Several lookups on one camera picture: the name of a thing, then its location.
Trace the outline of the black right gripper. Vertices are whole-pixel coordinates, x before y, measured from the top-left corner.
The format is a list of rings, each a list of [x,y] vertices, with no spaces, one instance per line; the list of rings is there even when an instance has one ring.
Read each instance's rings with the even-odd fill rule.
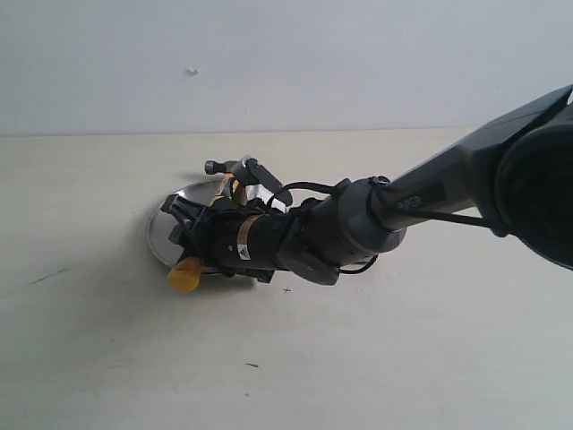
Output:
[[[193,250],[194,228],[209,214],[207,206],[190,201],[180,194],[170,194],[161,205],[161,211],[171,215],[178,224],[168,240],[185,251]],[[236,274],[269,283],[278,270],[278,225],[276,210],[264,210],[258,203],[242,209],[219,211],[209,223],[209,237],[215,239],[208,246],[210,255],[241,272]]]

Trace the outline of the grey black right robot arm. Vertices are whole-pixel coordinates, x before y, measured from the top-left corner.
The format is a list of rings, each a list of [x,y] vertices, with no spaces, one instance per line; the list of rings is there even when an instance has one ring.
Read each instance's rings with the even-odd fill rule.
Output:
[[[257,159],[204,166],[217,175],[207,203],[170,194],[161,210],[182,252],[168,273],[180,291],[205,273],[262,283],[286,271],[332,286],[396,249],[429,220],[514,236],[563,268],[572,265],[572,89],[500,116],[397,179],[335,185],[281,183]]]

